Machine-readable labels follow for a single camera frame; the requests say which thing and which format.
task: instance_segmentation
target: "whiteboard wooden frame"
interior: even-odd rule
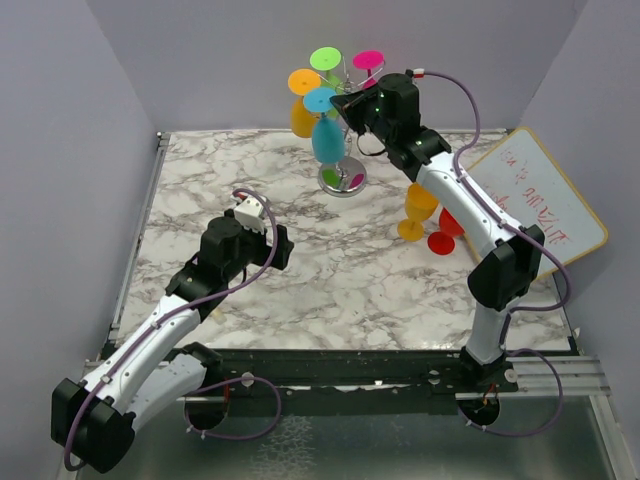
[[[558,171],[558,173],[562,176],[562,178],[564,179],[564,181],[567,183],[567,185],[569,186],[569,188],[571,190],[573,190],[573,193],[576,195],[576,197],[578,198],[578,200],[580,200],[580,202],[582,203],[582,205],[584,206],[585,210],[589,213],[589,215],[591,215],[591,217],[595,220],[595,222],[598,224],[598,226],[602,229],[603,232],[603,239],[602,241],[598,244],[595,245],[593,247],[591,247],[588,250],[585,250],[584,252],[576,255],[575,257],[570,258],[569,260],[567,260],[566,262],[564,262],[564,265],[569,265],[570,263],[574,262],[575,260],[584,257],[585,255],[593,252],[594,250],[597,250],[598,248],[602,247],[605,243],[607,243],[607,240],[609,240],[609,230],[607,230],[607,227],[604,226],[604,224],[600,221],[600,219],[598,218],[598,216],[595,214],[595,212],[593,211],[593,209],[589,206],[589,204],[586,202],[586,200],[584,199],[584,197],[582,196],[582,194],[578,191],[578,189],[575,187],[575,185],[571,182],[571,180],[569,180],[569,177],[567,177],[567,174],[564,173],[564,171],[560,168],[560,166],[558,165],[558,162],[556,162],[555,158],[553,158],[553,156],[551,155],[551,153],[549,153],[549,150],[547,150],[547,147],[544,146],[544,144],[540,141],[540,139],[538,138],[538,136],[533,132],[533,130],[531,130],[529,127],[518,127],[516,128],[513,132],[511,132],[507,137],[505,137],[503,140],[501,140],[499,143],[497,143],[491,150],[489,150],[487,153],[485,153],[480,159],[478,159],[476,162],[474,162],[468,169],[467,171],[471,174],[471,176],[473,177],[473,168],[478,165],[480,162],[482,162],[485,158],[487,158],[489,155],[491,155],[495,150],[497,150],[498,148],[500,148],[505,142],[507,142],[509,140],[509,138],[511,138],[512,135],[515,135],[517,132],[524,130],[527,133],[529,133],[529,135],[531,135],[531,138],[533,138],[533,140],[536,142],[536,144],[538,145],[538,147],[540,147],[540,150],[542,150],[545,154],[545,156],[549,159],[549,161],[551,162],[551,164],[555,167],[555,169]],[[476,252],[475,247],[473,246],[473,244],[469,241],[469,238],[466,236],[465,234],[465,239],[467,240],[467,243],[469,244],[469,246],[471,247],[471,251],[473,252],[473,255],[476,257],[477,261],[480,262],[482,260],[482,258],[480,258],[480,256],[478,255],[478,252]],[[548,272],[543,273],[542,275],[538,275],[538,277],[536,278],[536,280],[539,280],[541,278],[545,278],[548,275],[557,272],[558,269],[553,268],[551,270],[549,270]]]

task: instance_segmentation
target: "red disc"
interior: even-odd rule
[[[456,222],[456,219],[453,218],[453,216],[447,211],[446,208],[442,209],[438,224],[440,225],[440,230],[450,237],[457,237],[458,235],[462,235],[464,233],[464,228],[462,228],[460,224]]]
[[[456,247],[456,241],[442,232],[433,232],[429,235],[429,238],[427,238],[427,245],[429,245],[433,253],[449,255]]]

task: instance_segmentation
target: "orange disc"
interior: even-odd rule
[[[301,68],[289,75],[288,83],[289,90],[296,95],[303,96],[322,85],[322,79],[313,70]]]

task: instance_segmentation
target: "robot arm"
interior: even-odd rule
[[[158,366],[222,302],[231,279],[249,264],[265,265],[270,256],[264,207],[251,197],[238,201],[235,209],[209,222],[198,253],[173,276],[166,295],[124,345],[80,382],[65,379],[54,390],[52,439],[65,446],[72,436],[71,452],[97,471],[113,468],[135,432],[176,398],[202,386],[205,375],[213,383],[223,380],[217,354],[199,344],[185,347],[164,368]],[[276,230],[270,266],[283,270],[293,243],[286,227],[277,225]],[[217,293],[221,295],[204,300]],[[198,300],[202,302],[188,307]],[[166,317],[176,309],[182,311]]]
[[[331,103],[358,135],[373,133],[384,144],[391,163],[433,194],[478,249],[483,260],[467,281],[477,305],[471,338],[461,359],[471,375],[479,378],[504,360],[508,311],[527,293],[541,258],[539,249],[503,225],[523,231],[539,244],[544,234],[535,225],[525,229],[467,177],[474,191],[500,212],[500,222],[471,195],[456,173],[451,147],[436,131],[420,125],[419,92],[412,77],[410,70],[385,75],[366,90],[332,97]]]

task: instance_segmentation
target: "marble table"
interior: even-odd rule
[[[468,134],[445,135],[454,149]],[[485,134],[463,156],[469,166],[503,134]],[[375,151],[375,139],[363,138]],[[471,328],[466,278],[476,261],[465,241],[438,256],[425,239],[398,237],[409,185],[385,156],[365,158],[369,185],[333,198],[318,187],[310,141],[287,131],[175,133],[166,155],[118,331],[122,342],[150,314],[171,276],[199,247],[208,221],[231,206],[235,187],[272,202],[296,243],[284,272],[269,269],[228,297],[181,344],[212,348],[458,349]],[[425,223],[437,229],[438,215]],[[249,274],[257,267],[251,267]],[[556,301],[553,282],[532,286],[526,302]],[[515,316],[510,349],[568,348],[561,312]]]

